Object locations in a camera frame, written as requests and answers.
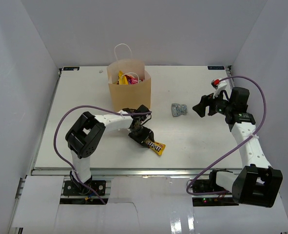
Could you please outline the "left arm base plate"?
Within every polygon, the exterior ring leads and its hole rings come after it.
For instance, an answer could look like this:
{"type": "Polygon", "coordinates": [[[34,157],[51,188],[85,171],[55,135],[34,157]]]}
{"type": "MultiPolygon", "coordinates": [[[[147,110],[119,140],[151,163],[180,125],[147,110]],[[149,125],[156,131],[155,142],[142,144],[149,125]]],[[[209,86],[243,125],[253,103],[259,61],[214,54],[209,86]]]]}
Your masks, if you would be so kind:
{"type": "MultiPolygon", "coordinates": [[[[99,196],[105,195],[106,190],[106,181],[105,180],[92,180],[92,182],[88,185],[90,188],[95,190],[99,196]]],[[[64,182],[63,192],[64,196],[79,196],[79,195],[95,195],[93,191],[86,188],[82,184],[76,185],[71,180],[66,180],[64,182]]]]}

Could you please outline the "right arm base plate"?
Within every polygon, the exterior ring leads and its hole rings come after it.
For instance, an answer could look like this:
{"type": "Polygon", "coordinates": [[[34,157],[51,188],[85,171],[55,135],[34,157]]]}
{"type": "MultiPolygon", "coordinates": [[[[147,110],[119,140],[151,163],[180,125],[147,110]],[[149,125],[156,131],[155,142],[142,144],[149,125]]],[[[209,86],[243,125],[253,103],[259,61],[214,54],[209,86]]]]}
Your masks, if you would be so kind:
{"type": "Polygon", "coordinates": [[[192,193],[200,193],[201,195],[192,197],[194,207],[225,207],[238,206],[233,201],[230,192],[219,186],[212,186],[208,179],[198,179],[190,188],[192,193]]]}

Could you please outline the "yellow snack bar packet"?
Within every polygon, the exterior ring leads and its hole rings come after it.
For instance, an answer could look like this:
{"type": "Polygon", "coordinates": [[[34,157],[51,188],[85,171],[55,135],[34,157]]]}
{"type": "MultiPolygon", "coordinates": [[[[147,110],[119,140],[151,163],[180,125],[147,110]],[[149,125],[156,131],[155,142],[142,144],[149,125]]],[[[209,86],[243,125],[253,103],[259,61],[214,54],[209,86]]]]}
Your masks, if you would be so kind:
{"type": "Polygon", "coordinates": [[[119,73],[118,73],[118,84],[119,85],[128,85],[129,84],[126,75],[122,71],[119,71],[119,73]]]}

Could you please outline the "silver foil snack packet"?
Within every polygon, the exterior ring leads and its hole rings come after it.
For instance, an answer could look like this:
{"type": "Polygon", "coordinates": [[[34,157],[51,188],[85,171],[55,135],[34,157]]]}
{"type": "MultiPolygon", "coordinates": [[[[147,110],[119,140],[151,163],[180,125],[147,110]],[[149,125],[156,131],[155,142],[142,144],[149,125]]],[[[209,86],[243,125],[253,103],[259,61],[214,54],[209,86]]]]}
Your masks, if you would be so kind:
{"type": "Polygon", "coordinates": [[[171,104],[171,113],[173,117],[186,115],[187,112],[188,112],[188,108],[186,104],[179,104],[179,103],[171,104]]]}

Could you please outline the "brown paper bag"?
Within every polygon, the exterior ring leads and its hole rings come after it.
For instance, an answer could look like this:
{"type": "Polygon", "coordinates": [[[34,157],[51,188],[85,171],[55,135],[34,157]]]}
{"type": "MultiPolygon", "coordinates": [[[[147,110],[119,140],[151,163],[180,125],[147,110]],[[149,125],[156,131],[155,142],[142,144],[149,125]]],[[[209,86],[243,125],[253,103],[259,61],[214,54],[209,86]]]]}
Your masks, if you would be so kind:
{"type": "Polygon", "coordinates": [[[114,49],[115,62],[107,67],[108,86],[111,95],[112,105],[115,111],[123,108],[137,109],[140,105],[151,107],[152,79],[145,70],[145,63],[134,59],[132,51],[130,58],[119,59],[114,49]],[[117,85],[118,73],[136,73],[143,82],[133,85],[117,85]]]}

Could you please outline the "aluminium table frame rail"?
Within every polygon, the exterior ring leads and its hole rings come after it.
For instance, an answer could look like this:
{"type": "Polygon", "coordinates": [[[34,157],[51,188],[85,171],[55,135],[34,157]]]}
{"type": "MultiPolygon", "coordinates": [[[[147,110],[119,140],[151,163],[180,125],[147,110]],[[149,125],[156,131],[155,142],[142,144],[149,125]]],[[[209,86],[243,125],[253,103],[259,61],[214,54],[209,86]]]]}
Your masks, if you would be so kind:
{"type": "MultiPolygon", "coordinates": [[[[195,176],[202,169],[130,169],[130,168],[91,168],[92,176],[195,176]]],[[[69,168],[38,168],[31,172],[33,176],[66,176],[69,168]]]]}

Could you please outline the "yellow M&M's packet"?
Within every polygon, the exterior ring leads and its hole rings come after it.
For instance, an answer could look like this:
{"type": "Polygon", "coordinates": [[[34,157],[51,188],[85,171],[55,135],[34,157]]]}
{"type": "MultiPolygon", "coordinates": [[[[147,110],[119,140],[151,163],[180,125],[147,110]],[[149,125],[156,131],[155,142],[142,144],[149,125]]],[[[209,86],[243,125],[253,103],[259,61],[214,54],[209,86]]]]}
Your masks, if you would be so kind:
{"type": "Polygon", "coordinates": [[[153,142],[151,140],[146,140],[145,143],[148,145],[148,147],[155,152],[158,156],[161,156],[166,148],[165,144],[162,144],[160,142],[153,142]]]}

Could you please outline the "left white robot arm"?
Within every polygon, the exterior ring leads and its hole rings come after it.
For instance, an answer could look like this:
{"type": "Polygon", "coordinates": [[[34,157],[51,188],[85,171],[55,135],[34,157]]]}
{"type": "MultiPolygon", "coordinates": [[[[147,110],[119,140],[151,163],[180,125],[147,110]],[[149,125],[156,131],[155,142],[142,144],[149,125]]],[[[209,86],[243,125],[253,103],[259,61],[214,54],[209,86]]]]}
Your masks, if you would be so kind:
{"type": "Polygon", "coordinates": [[[151,112],[145,105],[137,109],[124,108],[117,113],[92,115],[84,112],[65,136],[72,154],[74,169],[71,180],[74,189],[81,195],[91,188],[90,156],[95,152],[104,133],[127,129],[128,136],[142,147],[148,148],[147,141],[154,142],[154,133],[144,126],[151,112]]]}

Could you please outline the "colourful Fox's candy bag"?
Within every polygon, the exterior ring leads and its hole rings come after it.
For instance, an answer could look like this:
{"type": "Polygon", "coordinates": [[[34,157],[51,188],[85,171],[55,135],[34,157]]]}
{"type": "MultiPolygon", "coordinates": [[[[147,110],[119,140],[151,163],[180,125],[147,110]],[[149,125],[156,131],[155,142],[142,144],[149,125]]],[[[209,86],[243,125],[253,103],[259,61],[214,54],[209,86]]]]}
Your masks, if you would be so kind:
{"type": "Polygon", "coordinates": [[[133,76],[133,77],[135,77],[135,78],[140,79],[139,76],[138,76],[136,73],[125,73],[125,75],[131,75],[131,76],[133,76]]]}

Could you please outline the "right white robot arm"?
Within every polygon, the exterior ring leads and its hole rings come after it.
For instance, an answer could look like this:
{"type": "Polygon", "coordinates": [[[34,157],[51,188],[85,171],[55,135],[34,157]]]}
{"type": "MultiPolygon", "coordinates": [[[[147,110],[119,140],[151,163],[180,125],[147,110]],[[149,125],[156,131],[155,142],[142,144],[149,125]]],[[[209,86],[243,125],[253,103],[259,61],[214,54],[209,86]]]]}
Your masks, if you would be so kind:
{"type": "Polygon", "coordinates": [[[225,116],[232,136],[239,146],[242,171],[239,175],[227,169],[214,169],[209,174],[208,191],[215,195],[228,191],[237,204],[246,204],[271,208],[279,192],[283,175],[274,169],[266,159],[257,137],[255,120],[247,112],[250,92],[248,89],[235,87],[229,99],[224,99],[226,91],[203,95],[193,110],[200,117],[220,113],[225,116]]]}

